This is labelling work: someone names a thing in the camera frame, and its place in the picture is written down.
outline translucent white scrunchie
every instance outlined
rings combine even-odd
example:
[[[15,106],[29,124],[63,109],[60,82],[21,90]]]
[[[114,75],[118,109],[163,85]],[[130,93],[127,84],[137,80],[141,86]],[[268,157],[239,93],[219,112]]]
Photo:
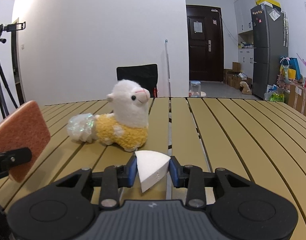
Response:
[[[78,114],[67,125],[68,135],[74,140],[91,143],[97,140],[96,118],[93,114]]]

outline yellow bag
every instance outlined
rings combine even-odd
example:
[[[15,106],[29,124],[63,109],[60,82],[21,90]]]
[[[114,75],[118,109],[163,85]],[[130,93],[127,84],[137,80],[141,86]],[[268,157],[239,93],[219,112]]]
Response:
[[[280,66],[280,72],[282,72],[282,71],[283,71],[283,76],[285,76],[285,71],[284,71],[283,67]],[[287,73],[288,73],[288,79],[295,79],[296,70],[289,68]]]

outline tiled floor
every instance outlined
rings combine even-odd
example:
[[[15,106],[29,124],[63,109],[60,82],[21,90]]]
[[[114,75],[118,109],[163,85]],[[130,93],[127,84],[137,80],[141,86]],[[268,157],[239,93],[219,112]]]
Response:
[[[206,93],[209,98],[241,98],[241,99],[256,99],[260,98],[252,95],[243,95],[240,90],[237,90],[222,82],[202,81],[200,90]]]

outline white wedge sponge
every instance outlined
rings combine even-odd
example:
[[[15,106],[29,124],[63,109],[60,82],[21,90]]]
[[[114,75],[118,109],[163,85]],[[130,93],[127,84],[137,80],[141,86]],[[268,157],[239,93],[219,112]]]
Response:
[[[154,151],[136,151],[135,155],[141,189],[145,192],[168,173],[170,157]]]

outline black chair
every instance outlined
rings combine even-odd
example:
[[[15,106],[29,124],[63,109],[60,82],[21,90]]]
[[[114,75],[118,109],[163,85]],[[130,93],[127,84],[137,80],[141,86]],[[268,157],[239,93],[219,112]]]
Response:
[[[132,80],[147,89],[152,98],[157,97],[157,64],[118,67],[116,72],[118,81],[122,79]]]

